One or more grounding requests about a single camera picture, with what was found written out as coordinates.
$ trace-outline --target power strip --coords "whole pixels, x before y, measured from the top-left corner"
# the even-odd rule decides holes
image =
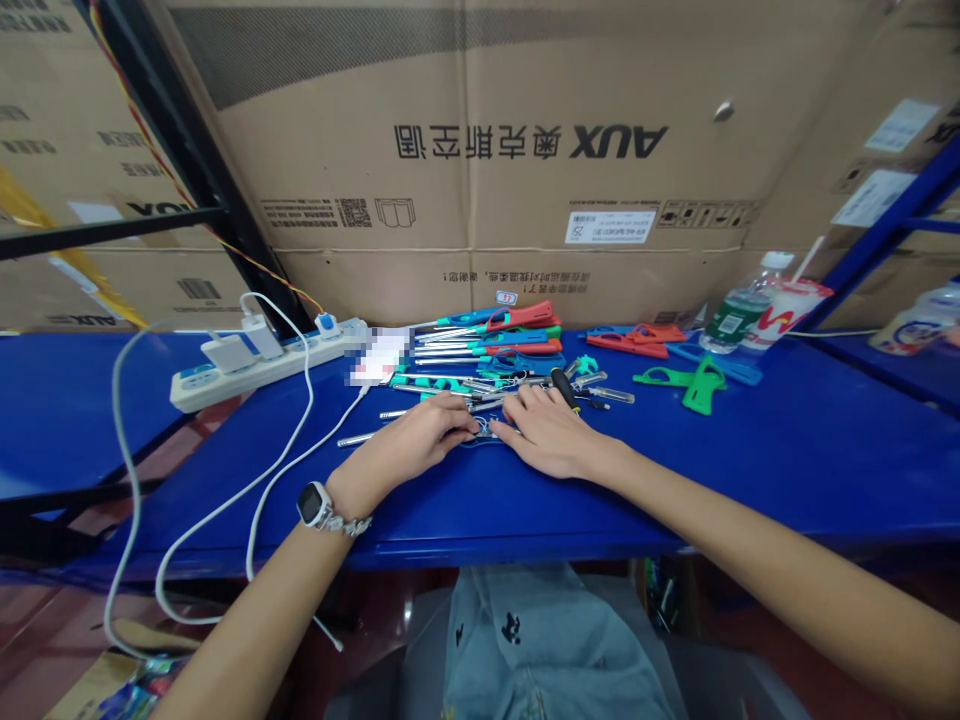
[[[318,331],[306,334],[310,343],[310,367],[343,357],[347,351],[360,350],[370,341],[370,331],[363,320],[345,320],[340,323],[340,329],[343,334],[329,340],[321,340]],[[181,370],[170,383],[170,402],[181,412],[195,413],[303,372],[303,342],[291,338],[281,345],[283,355],[273,360],[255,355],[257,362],[232,373],[222,373],[211,363]]]

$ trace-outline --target bottle cap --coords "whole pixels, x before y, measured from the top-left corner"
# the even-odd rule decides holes
[[[763,256],[763,260],[760,262],[766,268],[771,270],[786,270],[790,267],[790,263],[793,262],[793,253],[782,253],[771,251]]]

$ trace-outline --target white charger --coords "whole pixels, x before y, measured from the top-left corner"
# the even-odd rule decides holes
[[[330,313],[317,315],[313,322],[317,326],[317,330],[320,331],[321,340],[329,340],[343,335],[343,330],[337,325],[337,319]]]
[[[267,325],[267,320],[262,314],[244,315],[241,327],[264,360],[273,360],[283,355],[280,341],[277,340],[277,336],[273,334],[273,330]]]
[[[220,337],[213,330],[208,332],[212,339],[201,345],[200,350],[220,372],[226,374],[243,370],[257,361],[240,335]]]

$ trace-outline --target blue table surface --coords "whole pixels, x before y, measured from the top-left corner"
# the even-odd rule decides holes
[[[0,338],[0,499],[96,485],[123,464],[110,410],[113,361],[130,335]],[[203,361],[196,335],[142,338],[124,364],[122,409],[136,453],[183,419],[170,378]]]
[[[564,335],[568,358],[588,353],[634,392],[635,405],[584,408],[601,432],[653,460],[834,547],[960,538],[960,423],[792,338],[759,361],[755,388],[728,381],[711,417],[680,404],[682,389],[631,381],[668,365],[592,348]],[[318,407],[290,457],[323,434],[355,398],[348,360],[314,368]],[[375,430],[378,413],[411,407],[416,396],[375,388],[337,437]],[[287,442],[306,402],[302,376],[255,393],[147,501],[127,579],[149,580],[164,551],[194,522],[266,469]],[[256,557],[270,556],[297,521],[305,483],[325,479],[350,450],[333,441],[277,483]],[[194,535],[170,577],[241,575],[259,489]],[[121,531],[71,571],[108,579],[126,539]],[[505,561],[630,557],[675,552],[684,543],[648,515],[603,489],[556,481],[504,446],[457,449],[395,491],[348,558],[357,569]]]
[[[960,416],[960,357],[947,355],[933,347],[913,357],[898,357],[874,350],[868,337],[822,338],[818,346],[876,377],[925,400],[938,403],[946,411]]]

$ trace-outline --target green bottle label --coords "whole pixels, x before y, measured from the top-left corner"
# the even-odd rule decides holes
[[[743,340],[747,331],[753,327],[761,315],[763,310],[744,310],[724,300],[705,332],[717,340],[738,343]]]

